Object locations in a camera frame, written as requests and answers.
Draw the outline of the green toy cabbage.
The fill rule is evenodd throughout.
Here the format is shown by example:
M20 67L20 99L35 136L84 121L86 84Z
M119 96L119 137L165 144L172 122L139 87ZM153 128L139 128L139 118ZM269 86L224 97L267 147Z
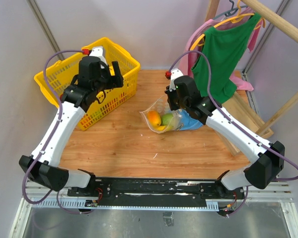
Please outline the green toy cabbage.
M166 113L161 116L161 125L173 125L174 124L174 114Z

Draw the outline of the clear dotted zip top bag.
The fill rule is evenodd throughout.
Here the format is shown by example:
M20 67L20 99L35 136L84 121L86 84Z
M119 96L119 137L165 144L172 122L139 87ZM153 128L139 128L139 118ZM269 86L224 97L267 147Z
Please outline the clear dotted zip top bag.
M147 127L157 134L179 130L182 126L183 116L180 110L172 111L167 96L161 96L140 115Z

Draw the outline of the yellow toy banana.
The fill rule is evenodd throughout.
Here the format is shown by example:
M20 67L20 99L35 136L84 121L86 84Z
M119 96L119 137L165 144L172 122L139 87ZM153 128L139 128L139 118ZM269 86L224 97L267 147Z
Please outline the yellow toy banana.
M158 132L166 132L172 129L173 129L173 126L170 126L170 125L160 125L154 128L154 130Z

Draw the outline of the yellow orange toy mango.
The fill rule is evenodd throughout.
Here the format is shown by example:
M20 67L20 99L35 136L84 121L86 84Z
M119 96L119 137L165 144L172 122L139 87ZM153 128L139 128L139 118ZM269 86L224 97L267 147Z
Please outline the yellow orange toy mango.
M147 119L150 122L150 124L154 127L158 127L161 125L160 114L155 110L149 111L147 113Z

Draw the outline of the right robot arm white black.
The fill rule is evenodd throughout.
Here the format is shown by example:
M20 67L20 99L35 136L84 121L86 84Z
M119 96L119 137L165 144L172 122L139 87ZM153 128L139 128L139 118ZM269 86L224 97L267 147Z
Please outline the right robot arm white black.
M219 103L210 97L202 97L193 78L188 75L170 73L170 85L166 87L171 110L183 109L193 119L212 128L232 142L249 160L250 164L234 171L225 171L216 181L215 192L220 198L227 198L233 190L254 186L265 189L284 168L284 145L271 143L230 115Z

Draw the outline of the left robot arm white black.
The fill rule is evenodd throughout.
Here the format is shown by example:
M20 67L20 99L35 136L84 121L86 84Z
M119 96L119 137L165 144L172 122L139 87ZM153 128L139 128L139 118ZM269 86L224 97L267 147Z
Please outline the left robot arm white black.
M25 171L25 180L32 180L53 191L66 187L79 187L85 196L96 192L92 174L59 168L60 158L78 122L89 107L98 102L97 95L105 90L123 87L123 77L117 61L112 62L111 72L107 63L95 56L83 57L78 74L59 99L59 109L41 141L30 156L22 156L19 165Z

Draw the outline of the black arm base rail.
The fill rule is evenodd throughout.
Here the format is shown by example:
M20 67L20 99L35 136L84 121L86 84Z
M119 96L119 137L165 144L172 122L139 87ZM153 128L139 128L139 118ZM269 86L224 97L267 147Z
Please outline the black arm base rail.
M86 188L72 187L68 196L96 197L101 206L140 208L205 207L208 199L243 199L239 187L219 188L214 179L94 178Z

